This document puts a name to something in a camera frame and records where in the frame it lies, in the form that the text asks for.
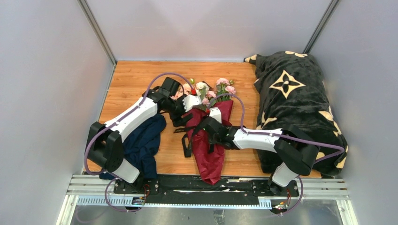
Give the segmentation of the dark red wrapping paper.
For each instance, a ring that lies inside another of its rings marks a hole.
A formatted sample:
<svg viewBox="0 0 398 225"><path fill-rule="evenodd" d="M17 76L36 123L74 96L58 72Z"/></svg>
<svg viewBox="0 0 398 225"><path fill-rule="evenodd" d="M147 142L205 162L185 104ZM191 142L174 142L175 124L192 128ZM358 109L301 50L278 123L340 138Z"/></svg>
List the dark red wrapping paper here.
<svg viewBox="0 0 398 225"><path fill-rule="evenodd" d="M212 145L209 143L207 132L198 130L197 125L208 115L206 112L188 112L192 114L186 126L186 137L188 144L186 145L188 156L193 155L201 179L210 185L214 185L221 179L221 172L225 159L225 149L220 145ZM230 124L231 114L222 113L222 124Z"/></svg>

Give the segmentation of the pink fake flower bouquet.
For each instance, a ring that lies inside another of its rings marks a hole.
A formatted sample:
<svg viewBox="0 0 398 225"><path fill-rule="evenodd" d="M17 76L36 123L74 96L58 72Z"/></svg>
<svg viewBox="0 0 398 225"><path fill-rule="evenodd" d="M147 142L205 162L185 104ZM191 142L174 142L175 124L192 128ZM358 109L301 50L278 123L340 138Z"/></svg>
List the pink fake flower bouquet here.
<svg viewBox="0 0 398 225"><path fill-rule="evenodd" d="M205 81L196 82L190 78L188 82L181 84L178 92L172 98L177 100L183 94L192 95L196 91L197 96L202 100L202 105L192 108L189 112L206 112L207 109L218 107L222 113L231 114L233 108L233 100L231 95L236 94L236 89L233 87L233 80L226 78L219 78L215 86L211 86Z"/></svg>

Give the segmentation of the black floral plush blanket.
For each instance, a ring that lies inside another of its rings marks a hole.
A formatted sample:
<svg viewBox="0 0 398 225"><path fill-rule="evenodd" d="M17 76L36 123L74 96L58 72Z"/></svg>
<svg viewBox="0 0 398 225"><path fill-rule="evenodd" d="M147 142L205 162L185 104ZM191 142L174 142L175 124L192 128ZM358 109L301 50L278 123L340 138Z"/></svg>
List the black floral plush blanket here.
<svg viewBox="0 0 398 225"><path fill-rule="evenodd" d="M314 56L292 51L253 55L259 93L256 128L272 130L294 125L314 141L348 150L326 94L321 67Z"/></svg>

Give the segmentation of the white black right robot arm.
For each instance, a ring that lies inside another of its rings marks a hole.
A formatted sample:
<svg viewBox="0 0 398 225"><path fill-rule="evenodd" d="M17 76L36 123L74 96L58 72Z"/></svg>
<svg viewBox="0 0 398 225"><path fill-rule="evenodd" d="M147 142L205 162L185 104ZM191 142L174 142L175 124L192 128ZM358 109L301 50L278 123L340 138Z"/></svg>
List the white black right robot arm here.
<svg viewBox="0 0 398 225"><path fill-rule="evenodd" d="M282 163L268 180L269 192L281 195L296 177L308 176L320 148L307 134L294 125L273 130L254 130L223 125L213 117L206 117L197 128L208 135L209 143L227 150L256 149L275 153Z"/></svg>

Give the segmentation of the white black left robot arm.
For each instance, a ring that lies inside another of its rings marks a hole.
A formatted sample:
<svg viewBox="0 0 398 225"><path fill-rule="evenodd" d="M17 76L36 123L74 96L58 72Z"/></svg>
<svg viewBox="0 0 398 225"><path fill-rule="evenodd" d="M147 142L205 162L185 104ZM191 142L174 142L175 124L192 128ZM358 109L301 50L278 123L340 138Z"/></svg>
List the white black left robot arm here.
<svg viewBox="0 0 398 225"><path fill-rule="evenodd" d="M151 117L166 112L174 127L181 127L190 119L186 113L201 104L194 87L190 94L172 99L183 88L182 84L164 73L161 86L150 86L138 101L115 118L106 123L91 124L84 151L84 167L87 173L99 175L109 173L126 182L126 188L133 194L140 193L144 181L139 178L140 171L124 157L123 142L131 132Z"/></svg>

